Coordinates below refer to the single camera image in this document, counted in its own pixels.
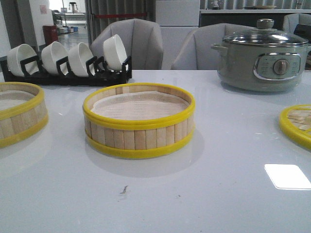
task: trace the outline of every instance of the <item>white bowl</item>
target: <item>white bowl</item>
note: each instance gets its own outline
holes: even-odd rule
[[[71,48],[68,54],[69,65],[72,72],[79,77],[87,77],[86,61],[93,58],[93,54],[88,46],[81,42]],[[90,65],[90,71],[94,75],[95,70],[93,64]]]
[[[26,58],[36,56],[36,55],[37,55],[36,52],[34,51],[34,49],[30,45],[21,44],[15,48],[11,49],[8,52],[8,55],[6,58],[8,68],[10,69],[12,74],[14,74],[15,76],[24,77],[24,73],[21,70],[20,61],[24,60]],[[30,62],[30,63],[26,64],[25,67],[26,67],[26,70],[29,74],[33,74],[33,73],[39,71],[37,62]]]
[[[58,75],[56,62],[67,56],[68,53],[65,47],[57,41],[54,41],[53,43],[46,46],[41,53],[43,66],[52,75]],[[66,75],[68,73],[66,63],[61,64],[60,69],[63,74]]]
[[[104,57],[108,63],[108,68],[112,70],[122,70],[122,63],[127,55],[124,44],[118,34],[105,40],[103,43]]]

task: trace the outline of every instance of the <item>white table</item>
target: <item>white table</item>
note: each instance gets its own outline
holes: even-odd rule
[[[130,82],[190,91],[191,142],[148,160],[101,154],[82,112],[98,88],[43,86],[48,125],[0,149],[1,233],[311,232],[311,191],[277,189],[265,170],[296,165],[311,180],[311,152],[278,126],[282,109],[311,103],[310,72],[274,94],[231,88],[215,71],[134,70]]]

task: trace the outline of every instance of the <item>pot lid knob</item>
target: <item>pot lid knob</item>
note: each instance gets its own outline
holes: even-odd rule
[[[257,20],[258,29],[271,29],[273,27],[274,20],[270,18],[261,18]]]

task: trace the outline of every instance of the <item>gray pot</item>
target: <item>gray pot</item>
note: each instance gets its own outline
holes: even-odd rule
[[[225,36],[212,48],[220,55],[220,79],[238,88],[284,91],[301,82],[308,40],[272,29],[272,19],[259,19],[257,28]]]

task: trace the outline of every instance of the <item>dish rack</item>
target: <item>dish rack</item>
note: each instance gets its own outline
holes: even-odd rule
[[[39,71],[29,74],[26,70],[26,64],[37,62]],[[128,56],[122,64],[121,71],[113,71],[107,68],[107,62],[104,57],[93,58],[86,61],[86,70],[88,77],[76,76],[70,68],[68,57],[56,61],[58,75],[49,74],[42,65],[42,60],[38,55],[21,60],[20,65],[24,77],[15,76],[8,68],[7,60],[0,61],[2,73],[5,82],[25,82],[39,85],[70,85],[70,86],[112,86],[124,84],[132,78],[132,58]],[[60,66],[66,63],[68,73],[65,75]],[[90,66],[94,66],[95,74],[90,71]]]

